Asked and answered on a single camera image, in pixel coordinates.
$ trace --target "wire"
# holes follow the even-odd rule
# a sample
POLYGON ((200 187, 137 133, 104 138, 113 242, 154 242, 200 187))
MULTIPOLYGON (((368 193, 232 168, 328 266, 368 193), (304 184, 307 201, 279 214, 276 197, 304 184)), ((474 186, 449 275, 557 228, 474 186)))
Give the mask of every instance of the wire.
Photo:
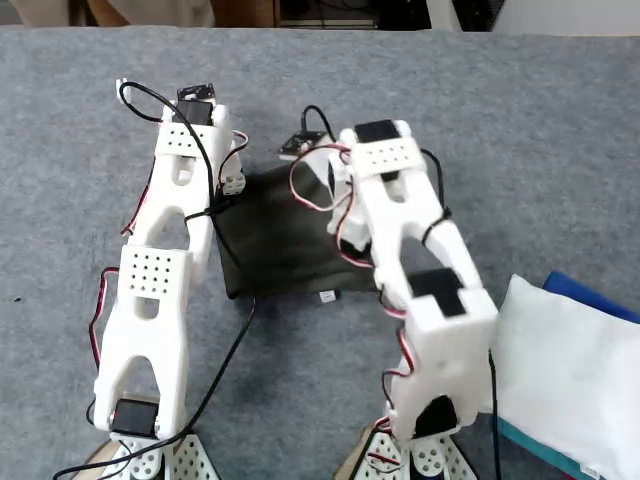
POLYGON ((502 480, 502 465, 500 464, 500 435, 498 432, 498 384, 496 365, 489 350, 489 369, 491 370, 491 394, 493 396, 493 413, 491 415, 491 433, 493 437, 493 464, 496 470, 496 480, 502 480))
POLYGON ((444 207, 444 174, 442 172, 442 165, 440 164, 440 160, 436 157, 431 151, 426 148, 421 148, 420 151, 429 157, 433 164, 436 166, 436 175, 438 177, 438 200, 440 200, 440 205, 444 207))
POLYGON ((397 368, 391 368, 382 372, 382 391, 384 392, 384 396, 389 402, 389 407, 391 410, 394 409, 393 400, 391 400, 391 395, 389 395, 389 391, 387 390, 386 377, 388 375, 396 375, 398 377, 407 378, 411 375, 415 370, 415 364, 413 362, 413 357, 411 356, 411 352, 409 351, 409 345, 407 345, 407 341, 404 338, 404 331, 402 327, 396 330, 396 336, 398 337, 398 343, 400 344, 400 350, 402 350, 402 355, 407 361, 407 365, 409 366, 408 372, 403 372, 398 370, 397 368))
POLYGON ((309 129, 307 128, 307 115, 311 110, 318 114, 320 120, 322 120, 322 123, 324 124, 325 130, 329 134, 329 138, 331 138, 331 141, 335 143, 336 136, 333 134, 333 130, 331 129, 331 125, 329 124, 329 120, 327 120, 327 116, 317 105, 307 105, 306 107, 304 107, 302 115, 300 115, 300 126, 302 127, 302 130, 304 130, 305 132, 309 131, 309 129))
POLYGON ((91 400, 91 403, 87 406, 87 409, 84 412, 84 418, 87 419, 87 423, 89 423, 90 425, 94 425, 93 423, 93 418, 91 418, 91 415, 89 414, 89 412, 91 412, 91 407, 93 407, 96 404, 96 396, 93 396, 93 400, 91 400))
POLYGON ((326 207, 321 207, 320 205, 317 205, 317 204, 313 203, 311 200, 308 200, 308 199, 304 198, 302 195, 300 195, 296 191, 295 186, 293 185, 293 171, 300 164, 300 162, 302 160, 304 160, 304 158, 307 155, 309 155, 310 153, 315 152, 317 150, 321 150, 323 148, 330 148, 330 149, 338 150, 340 153, 349 151, 348 148, 343 147, 342 145, 335 144, 335 143, 329 143, 327 145, 318 145, 316 147, 310 148, 309 150, 304 152, 302 155, 300 155, 298 158, 296 158, 293 162, 291 162, 291 167, 289 167, 289 189, 291 190, 291 193, 293 194, 293 197, 298 202, 302 203, 303 205, 306 205, 307 207, 309 207, 312 210, 315 210, 317 212, 330 212, 330 211, 334 210, 342 202, 344 202, 347 199, 347 197, 351 194, 351 192, 345 193, 340 198, 335 200, 331 205, 328 205, 326 207))
POLYGON ((384 455, 380 455, 379 453, 367 453, 367 456, 371 457, 371 458, 375 458, 376 460, 381 460, 383 462, 386 463, 391 463, 393 465, 400 465, 400 462, 398 460, 396 460, 395 458, 389 458, 389 457, 385 457, 384 455))
POLYGON ((387 313, 387 315, 393 318, 404 320, 407 316, 406 310, 400 310, 399 308, 390 307, 384 303, 384 287, 378 293, 378 303, 382 305, 382 308, 384 308, 384 311, 387 313))
POLYGON ((347 262, 349 262, 351 265, 355 267, 360 267, 360 268, 374 268, 374 265, 372 263, 366 262, 363 260, 358 260, 344 253, 342 251, 342 245, 340 245, 340 242, 342 241, 342 228, 344 227, 344 222, 349 216, 349 213, 351 213, 354 200, 355 200, 355 191, 353 190, 353 188, 351 188, 351 192, 349 195, 349 204, 347 205, 347 208, 345 209, 344 214, 342 215, 342 218, 340 218, 340 221, 338 222, 338 227, 336 228, 336 246, 338 247, 338 252, 340 252, 340 256, 343 259, 345 259, 347 262))
MULTIPOLYGON (((119 440, 119 442, 120 442, 120 445, 122 445, 124 447, 124 449, 127 451, 127 453, 129 455, 131 455, 131 449, 127 446, 127 444, 124 443, 122 440, 119 440)), ((97 480, 107 480, 108 478, 113 478, 116 475, 120 475, 122 472, 124 472, 124 469, 127 468, 130 463, 131 463, 131 460, 127 460, 127 463, 125 463, 124 466, 120 470, 117 470, 117 471, 115 471, 113 473, 110 473, 109 475, 104 475, 103 477, 100 477, 97 480)))
POLYGON ((120 235, 122 235, 123 237, 127 233, 129 235, 133 235, 133 227, 135 226, 136 220, 138 219, 140 208, 142 208, 142 204, 147 199, 147 193, 149 192, 149 184, 151 183, 151 177, 153 176, 153 169, 155 168, 155 166, 156 166, 156 157, 153 157, 153 163, 151 164, 151 171, 149 172, 149 176, 147 177, 147 183, 145 184, 144 190, 142 190, 142 194, 140 195, 140 199, 138 200, 138 206, 133 212, 133 216, 131 217, 131 220, 129 220, 129 223, 127 223, 127 225, 122 230, 120 230, 120 235))
POLYGON ((220 164, 220 168, 218 169, 218 187, 219 188, 222 188, 222 169, 224 168, 225 164, 227 163, 227 160, 229 160, 231 157, 233 157, 239 151, 244 150, 246 148, 246 146, 249 145, 249 135, 247 135, 244 132, 241 132, 240 130, 233 130, 233 134, 235 136, 237 136, 237 137, 242 138, 243 143, 241 143, 237 147, 231 149, 231 151, 227 154, 225 159, 220 164))
POLYGON ((251 322, 253 321, 253 319, 255 317, 255 313, 256 313, 256 297, 253 296, 252 297, 252 302, 251 302, 251 310, 249 312, 249 316, 247 317, 247 320, 244 322, 242 328, 238 332, 238 335, 236 336, 235 340, 233 341, 231 347, 229 348, 229 351, 227 352, 227 355, 226 355, 224 361, 222 362, 222 365, 218 369, 218 372, 216 373, 215 378, 213 379, 213 381, 211 382, 211 385, 209 386, 209 390, 207 390, 207 393, 205 394, 204 398, 200 402, 200 405, 198 406, 196 412, 193 414, 193 416, 191 417, 189 422, 182 428, 182 430, 180 430, 174 436, 167 438, 166 440, 161 440, 161 441, 156 442, 156 443, 154 443, 152 445, 149 445, 148 447, 141 448, 140 450, 137 450, 137 451, 135 451, 133 453, 130 453, 130 454, 125 455, 124 457, 120 457, 118 459, 109 460, 109 461, 105 461, 105 462, 89 463, 89 464, 86 464, 86 465, 77 465, 75 467, 65 468, 63 470, 60 470, 60 471, 56 472, 53 475, 52 480, 57 480, 58 478, 60 478, 60 477, 62 477, 64 475, 68 475, 70 473, 81 472, 81 471, 84 471, 84 470, 91 470, 93 468, 108 467, 109 465, 115 465, 115 464, 123 462, 125 460, 132 460, 135 457, 137 457, 138 455, 143 455, 143 454, 145 454, 147 452, 150 452, 152 450, 157 450, 157 449, 165 447, 167 445, 171 445, 172 443, 177 442, 178 440, 184 438, 187 434, 189 434, 189 432, 191 432, 191 430, 193 429, 193 426, 196 424, 196 422, 198 421, 198 419, 202 415, 202 412, 204 412, 204 409, 206 408, 207 404, 209 403, 209 400, 211 399, 211 397, 212 397, 213 393, 215 392, 216 388, 218 387, 218 384, 220 383, 220 380, 222 379, 222 376, 224 375, 227 367, 229 366, 229 363, 231 362, 231 359, 233 358, 233 355, 235 354, 236 350, 238 349, 238 346, 240 345, 240 343, 242 342, 242 339, 244 338, 245 334, 247 333, 247 330, 249 330, 249 327, 251 326, 251 322))
POLYGON ((104 300, 107 296, 107 275, 110 273, 117 273, 120 269, 118 267, 107 267, 102 270, 100 274, 100 289, 98 291, 98 301, 96 303, 96 311, 93 314, 93 318, 89 322, 89 341, 91 342, 91 351, 93 352, 93 359, 96 362, 96 368, 100 368, 100 347, 98 346, 98 336, 96 335, 96 322, 102 316, 104 311, 104 300))

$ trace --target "red wire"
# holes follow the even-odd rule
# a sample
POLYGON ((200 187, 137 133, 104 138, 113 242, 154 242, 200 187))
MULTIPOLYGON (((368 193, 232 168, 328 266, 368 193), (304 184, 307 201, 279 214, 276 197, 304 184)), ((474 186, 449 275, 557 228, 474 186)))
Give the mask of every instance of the red wire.
POLYGON ((397 368, 392 368, 382 372, 382 391, 384 392, 384 396, 387 399, 387 402, 389 402, 389 406, 391 407, 392 410, 394 408, 393 400, 391 400, 391 396, 389 395, 389 391, 387 390, 387 384, 385 382, 387 375, 396 375, 398 377, 407 378, 409 375, 411 375, 415 371, 415 364, 413 362, 413 357, 411 356, 411 352, 409 351, 409 345, 407 345, 407 341, 404 338, 404 330, 402 330, 402 328, 398 328, 396 330, 396 336, 398 337, 398 343, 400 344, 400 350, 402 350, 402 355, 404 355, 404 358, 407 360, 409 371, 402 372, 397 368))
POLYGON ((307 150, 306 152, 304 152, 302 155, 300 155, 298 158, 296 158, 293 162, 291 162, 291 167, 289 168, 289 189, 291 190, 291 193, 293 194, 293 197, 300 203, 302 203, 303 205, 316 210, 318 212, 330 212, 331 210, 333 210, 334 208, 336 208, 340 203, 342 203, 348 196, 349 194, 347 193, 346 195, 343 195, 342 197, 340 197, 339 199, 337 199, 336 201, 334 201, 333 204, 327 206, 327 207, 321 207, 320 205, 316 205, 315 203, 313 203, 312 201, 304 198, 302 195, 300 195, 294 185, 293 185, 293 171, 296 169, 296 167, 298 166, 298 164, 307 156, 309 155, 311 152, 315 152, 316 150, 320 150, 322 148, 331 148, 334 150, 338 150, 340 151, 340 153, 344 153, 344 152, 348 152, 349 149, 346 147, 343 147, 342 145, 338 145, 336 143, 328 143, 326 145, 319 145, 317 147, 313 147, 310 148, 309 150, 307 150))
POLYGON ((389 457, 385 457, 384 455, 380 455, 379 453, 367 453, 367 456, 371 457, 371 458, 375 458, 376 460, 381 460, 383 462, 386 463, 391 463, 393 465, 400 465, 400 462, 398 460, 396 460, 395 458, 389 458, 389 457))
POLYGON ((96 368, 100 368, 100 347, 98 346, 98 336, 96 335, 96 322, 100 319, 104 310, 104 300, 107 296, 107 275, 109 273, 117 273, 120 269, 118 267, 107 267, 102 270, 100 274, 100 290, 98 291, 98 302, 96 303, 96 311, 93 314, 91 322, 89 322, 89 340, 91 342, 91 351, 93 352, 93 359, 96 362, 96 368))
POLYGON ((136 207, 135 212, 133 212, 133 216, 131 217, 131 220, 129 220, 129 223, 127 223, 127 225, 122 230, 120 230, 120 235, 124 236, 125 233, 128 233, 129 235, 133 235, 133 226, 136 224, 138 213, 140 213, 140 208, 142 207, 142 204, 144 203, 144 201, 147 199, 148 192, 149 192, 149 183, 145 185, 144 190, 142 191, 142 195, 140 195, 140 200, 138 200, 138 206, 136 207))
POLYGON ((351 265, 355 265, 356 267, 361 267, 361 268, 374 268, 374 265, 372 263, 365 262, 362 260, 357 260, 345 254, 342 251, 342 247, 340 246, 340 241, 342 240, 342 227, 344 226, 344 221, 349 216, 349 213, 351 213, 351 208, 353 208, 354 200, 355 200, 355 192, 353 191, 353 188, 352 188, 351 194, 349 195, 349 205, 347 205, 347 209, 344 211, 344 215, 342 215, 342 218, 338 222, 338 227, 336 228, 336 245, 338 246, 338 251, 340 252, 340 256, 344 258, 347 262, 349 262, 351 265))

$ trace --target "white plastic part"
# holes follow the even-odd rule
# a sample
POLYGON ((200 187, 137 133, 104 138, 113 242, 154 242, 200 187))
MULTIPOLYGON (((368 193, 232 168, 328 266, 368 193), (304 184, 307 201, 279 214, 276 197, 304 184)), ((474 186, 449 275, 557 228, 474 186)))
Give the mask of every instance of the white plastic part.
MULTIPOLYGON (((405 339, 411 350, 415 370, 407 378, 393 376, 391 399, 387 405, 394 435, 409 440, 416 419, 441 395, 453 402, 460 426, 475 421, 489 387, 488 350, 494 334, 497 310, 451 220, 442 220, 443 207, 427 176, 427 165, 420 148, 403 121, 395 126, 400 138, 359 143, 353 130, 344 130, 341 142, 351 149, 347 166, 340 167, 336 179, 346 185, 352 178, 355 204, 343 227, 344 240, 356 248, 371 239, 374 280, 390 303, 406 310, 405 339), (382 175, 395 172, 397 178, 384 181, 382 175), (460 279, 457 295, 465 313, 446 318, 435 297, 415 297, 400 262, 403 239, 419 241, 430 229, 428 248, 460 279)), ((346 206, 333 212, 331 232, 346 206)), ((403 358, 398 367, 409 371, 403 358)))
POLYGON ((411 440, 404 457, 396 443, 386 433, 376 433, 354 468, 353 480, 411 480, 413 462, 423 479, 477 480, 476 475, 449 436, 411 440), (369 454, 383 455, 400 462, 393 465, 369 454))
POLYGON ((185 311, 189 296, 191 253, 125 245, 118 296, 102 340, 102 359, 94 392, 96 428, 109 431, 122 381, 137 357, 149 360, 160 392, 159 439, 174 435, 184 418, 188 346, 185 311), (145 299, 158 301, 155 318, 145 318, 145 299))
MULTIPOLYGON (((132 452, 147 446, 146 441, 112 435, 115 440, 123 440, 132 452)), ((122 458, 128 452, 120 447, 113 460, 122 458)), ((187 435, 175 449, 165 447, 164 480, 220 480, 206 450, 197 435, 187 435)), ((118 472, 124 462, 107 467, 101 476, 118 472)), ((114 476, 114 480, 152 480, 156 478, 161 467, 161 454, 154 450, 132 460, 126 469, 114 476)))

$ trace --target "wooden surface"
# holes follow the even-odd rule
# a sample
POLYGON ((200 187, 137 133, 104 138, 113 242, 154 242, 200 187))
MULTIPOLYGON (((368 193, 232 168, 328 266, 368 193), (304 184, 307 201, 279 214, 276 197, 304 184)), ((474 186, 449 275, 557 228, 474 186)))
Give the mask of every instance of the wooden surface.
POLYGON ((217 27, 276 27, 279 0, 212 0, 217 27))
POLYGON ((333 480, 349 480, 349 478, 351 477, 351 473, 353 472, 356 463, 358 462, 358 458, 360 458, 360 453, 362 453, 362 450, 367 444, 369 435, 371 435, 371 427, 365 428, 362 431, 362 436, 360 437, 358 444, 354 447, 347 459, 340 466, 335 476, 333 477, 333 480))
POLYGON ((87 0, 93 16, 101 27, 123 27, 129 22, 107 0, 87 0))

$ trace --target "white 3d-printed bracket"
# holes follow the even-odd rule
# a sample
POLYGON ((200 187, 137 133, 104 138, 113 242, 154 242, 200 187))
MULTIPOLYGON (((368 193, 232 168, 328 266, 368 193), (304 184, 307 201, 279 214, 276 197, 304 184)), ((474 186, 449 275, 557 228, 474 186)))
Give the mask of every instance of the white 3d-printed bracket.
MULTIPOLYGON (((123 439, 132 452, 144 448, 146 445, 134 439, 123 439)), ((122 458, 129 452, 120 447, 113 460, 122 458)), ((165 447, 165 471, 164 480, 220 480, 213 464, 209 460, 206 450, 200 443, 197 435, 187 435, 185 439, 174 448, 165 447)), ((118 472, 124 467, 125 462, 107 467, 101 476, 107 476, 118 472)), ((112 477, 114 480, 152 480, 160 471, 161 461, 155 451, 149 452, 132 460, 127 468, 112 477)))
POLYGON ((389 435, 374 434, 359 464, 354 468, 353 480, 410 480, 413 462, 415 471, 424 480, 477 480, 464 455, 451 437, 417 439, 409 442, 403 458, 389 435), (369 454, 379 454, 400 462, 399 466, 378 460, 369 454))

